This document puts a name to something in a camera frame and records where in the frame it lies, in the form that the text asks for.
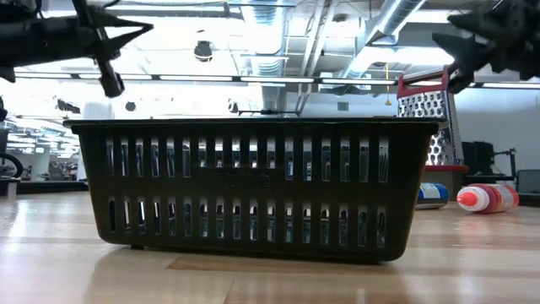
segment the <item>white label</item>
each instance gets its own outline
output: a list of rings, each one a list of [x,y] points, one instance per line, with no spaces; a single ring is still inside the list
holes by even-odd
[[[420,189],[422,189],[424,199],[440,198],[439,189],[434,184],[423,182],[420,184]]]
[[[514,204],[514,197],[512,196],[512,193],[510,192],[510,190],[500,185],[493,185],[493,187],[497,191],[499,191],[500,196],[502,197],[502,202],[501,202],[499,211],[506,211],[510,209],[512,205]]]

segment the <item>wooden floor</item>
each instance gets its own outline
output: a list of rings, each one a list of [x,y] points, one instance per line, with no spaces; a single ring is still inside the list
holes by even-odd
[[[0,303],[540,303],[540,209],[419,211],[384,266],[132,251],[87,193],[0,202]]]

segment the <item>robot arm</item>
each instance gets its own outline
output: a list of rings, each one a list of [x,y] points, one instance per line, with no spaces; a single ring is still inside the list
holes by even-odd
[[[469,38],[434,33],[440,48],[452,55],[450,92],[459,93],[474,81],[474,72],[489,64],[494,73],[506,69],[520,80],[540,76],[540,1],[501,0],[487,12],[448,17],[457,28],[472,33]],[[475,36],[488,42],[478,42]]]
[[[37,19],[41,0],[36,0],[34,8],[20,1],[0,2],[0,77],[15,82],[16,67],[87,57],[100,67],[105,95],[110,98],[121,95],[124,84],[112,68],[111,60],[120,56],[122,47],[153,26],[119,19],[104,8],[88,5],[86,0],[73,0],[73,6],[75,16]],[[139,30],[110,39],[105,27],[138,27]]]

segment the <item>black plastic basket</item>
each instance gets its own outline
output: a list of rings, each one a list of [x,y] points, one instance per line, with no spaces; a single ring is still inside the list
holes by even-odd
[[[407,245],[434,118],[70,121],[100,237],[390,261]]]

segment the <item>blue and white can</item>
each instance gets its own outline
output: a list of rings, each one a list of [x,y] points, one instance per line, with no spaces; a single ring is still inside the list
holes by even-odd
[[[443,184],[422,182],[416,209],[440,209],[448,203],[448,190]]]

